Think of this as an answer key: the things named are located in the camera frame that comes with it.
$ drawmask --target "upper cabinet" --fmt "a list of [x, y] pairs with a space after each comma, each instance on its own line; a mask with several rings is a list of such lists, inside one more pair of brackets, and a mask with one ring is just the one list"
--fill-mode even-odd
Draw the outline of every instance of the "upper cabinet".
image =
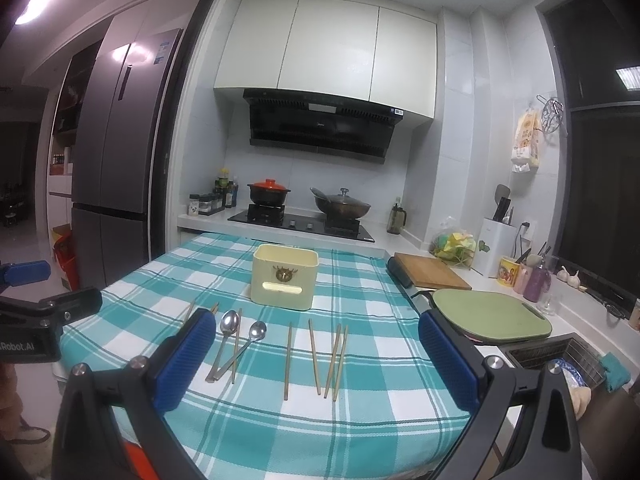
[[217, 88], [277, 88], [298, 0], [242, 0], [220, 60]]
[[369, 100], [378, 9], [344, 0], [300, 0], [278, 88]]
[[242, 0], [216, 88], [280, 88], [433, 117], [436, 26], [346, 0]]
[[433, 117], [436, 25], [380, 9], [369, 100]]

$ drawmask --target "teal and white plaid tablecloth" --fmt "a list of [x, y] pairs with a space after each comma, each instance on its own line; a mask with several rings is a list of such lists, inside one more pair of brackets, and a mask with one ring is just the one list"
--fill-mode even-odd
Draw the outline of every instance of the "teal and white plaid tablecloth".
[[[371, 479], [420, 468], [441, 458], [468, 421], [418, 341], [418, 317], [385, 271], [383, 260], [319, 250], [313, 307], [306, 312], [249, 299], [252, 257], [261, 242], [203, 234], [104, 290], [100, 313], [66, 327], [63, 365], [122, 367], [150, 355], [180, 328], [188, 305], [219, 313], [242, 308], [249, 325], [267, 324], [216, 383], [204, 381], [220, 334], [180, 406], [166, 420], [208, 478], [218, 480]], [[332, 331], [349, 326], [337, 402], [318, 396], [310, 351], [313, 320], [322, 389]], [[283, 400], [289, 323], [293, 323], [289, 400]], [[231, 356], [229, 338], [221, 362]], [[116, 415], [127, 434], [122, 414]]]

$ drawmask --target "screw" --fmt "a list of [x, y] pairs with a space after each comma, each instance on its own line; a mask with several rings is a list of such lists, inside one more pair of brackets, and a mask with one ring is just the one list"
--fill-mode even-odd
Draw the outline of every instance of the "screw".
[[562, 368], [560, 367], [560, 365], [558, 363], [548, 363], [546, 365], [546, 368], [553, 374], [553, 375], [558, 375], [561, 371]]
[[504, 366], [504, 359], [498, 357], [497, 355], [490, 355], [486, 359], [486, 364], [489, 368], [493, 368], [494, 370], [498, 370]]
[[74, 365], [73, 368], [71, 368], [71, 373], [73, 375], [84, 375], [88, 369], [89, 367], [86, 364], [78, 363], [77, 365]]
[[139, 370], [140, 368], [144, 368], [148, 361], [149, 359], [147, 357], [143, 355], [136, 355], [131, 361], [129, 361], [129, 366]]

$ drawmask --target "purple bottle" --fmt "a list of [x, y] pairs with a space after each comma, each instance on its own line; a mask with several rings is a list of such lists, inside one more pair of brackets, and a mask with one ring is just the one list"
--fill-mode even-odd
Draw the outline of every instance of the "purple bottle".
[[531, 277], [524, 288], [524, 298], [531, 303], [537, 303], [540, 295], [551, 287], [551, 273], [545, 268], [545, 261], [542, 260], [537, 267], [531, 271]]

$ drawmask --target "gas stove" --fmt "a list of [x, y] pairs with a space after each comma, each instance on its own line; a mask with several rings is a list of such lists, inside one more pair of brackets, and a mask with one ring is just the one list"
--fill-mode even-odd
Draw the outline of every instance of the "gas stove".
[[243, 224], [256, 224], [276, 229], [287, 229], [317, 235], [335, 236], [338, 238], [350, 238], [363, 242], [375, 240], [360, 224], [359, 220], [340, 220], [326, 218], [324, 215], [302, 216], [287, 213], [284, 206], [267, 207], [249, 204], [249, 209], [242, 211], [228, 219], [231, 222]]

